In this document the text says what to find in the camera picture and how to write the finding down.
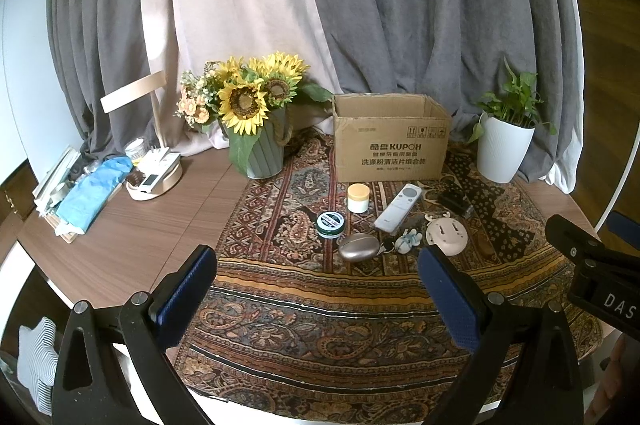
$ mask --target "patterned carpet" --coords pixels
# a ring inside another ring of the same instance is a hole
[[[371,183],[370,208],[351,214],[332,168],[332,137],[298,135],[276,177],[249,183],[217,246],[218,276],[185,334],[176,370],[194,390],[278,415],[338,423],[397,424],[425,418],[460,372],[457,348],[418,280],[417,250],[348,264],[318,237],[319,212],[347,215],[347,232],[373,221],[402,182]],[[579,357],[602,341],[597,320],[564,299],[572,266],[544,238],[544,218],[515,182],[494,184],[472,151],[453,146],[440,180],[427,182],[403,228],[443,213],[434,200],[453,182],[476,214],[453,258],[483,291],[512,303],[562,300]],[[513,369],[510,351],[491,394]]]

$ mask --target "gray curtain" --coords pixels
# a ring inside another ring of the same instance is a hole
[[[48,0],[49,41],[60,86],[85,151],[123,151],[155,139],[148,96],[106,114],[100,98],[149,74],[140,0]]]
[[[538,73],[545,120],[520,168],[544,176],[568,146],[577,115],[577,36],[572,0],[316,0],[345,92],[431,95],[468,136],[485,91],[506,81],[506,56]]]

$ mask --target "sunflower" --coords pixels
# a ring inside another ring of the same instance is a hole
[[[242,57],[238,60],[235,57],[230,57],[226,62],[208,60],[204,63],[204,74],[218,82],[226,82],[235,78],[241,66]]]
[[[262,90],[267,93],[267,103],[274,108],[281,108],[296,96],[298,81],[282,73],[271,72],[267,75]]]
[[[267,71],[266,63],[264,59],[257,59],[255,57],[251,57],[249,59],[249,67],[254,70],[258,75],[265,76],[269,72]]]
[[[305,65],[305,62],[297,55],[286,55],[280,51],[267,55],[264,58],[264,66],[267,74],[281,73],[296,82],[299,82],[302,79],[302,73],[309,69],[309,66]]]
[[[228,128],[240,134],[256,134],[257,128],[267,119],[266,92],[260,90],[262,79],[247,82],[235,78],[235,82],[225,82],[218,97],[222,101],[220,115]]]

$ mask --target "rope handle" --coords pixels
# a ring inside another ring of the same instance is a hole
[[[283,108],[285,110],[285,125],[287,129],[285,129],[280,121],[277,118],[273,118],[271,121],[273,122],[273,138],[280,147],[284,147],[291,140],[291,136],[293,135],[293,122],[291,111],[287,108]]]

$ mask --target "cardboard box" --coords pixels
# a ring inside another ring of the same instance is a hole
[[[438,179],[450,128],[426,95],[335,95],[338,182]]]

